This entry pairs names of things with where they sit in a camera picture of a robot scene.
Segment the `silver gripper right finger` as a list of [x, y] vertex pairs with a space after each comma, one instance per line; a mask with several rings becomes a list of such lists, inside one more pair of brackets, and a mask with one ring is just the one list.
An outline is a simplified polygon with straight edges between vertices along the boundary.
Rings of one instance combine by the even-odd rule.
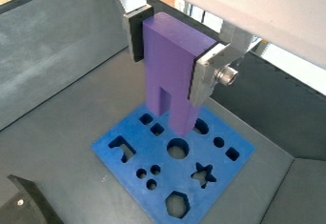
[[195, 107], [199, 107], [211, 96], [217, 83], [224, 86], [232, 83], [237, 71], [231, 68], [231, 63], [244, 56], [253, 35], [224, 21], [219, 38], [220, 42], [216, 42], [195, 59], [188, 91], [188, 100]]

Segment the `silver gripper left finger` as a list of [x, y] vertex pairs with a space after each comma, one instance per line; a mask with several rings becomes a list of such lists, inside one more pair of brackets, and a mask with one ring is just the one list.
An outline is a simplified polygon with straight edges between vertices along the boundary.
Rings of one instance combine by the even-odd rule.
[[139, 62], [144, 59], [143, 21], [153, 16], [153, 7], [147, 0], [118, 0], [118, 3], [131, 58]]

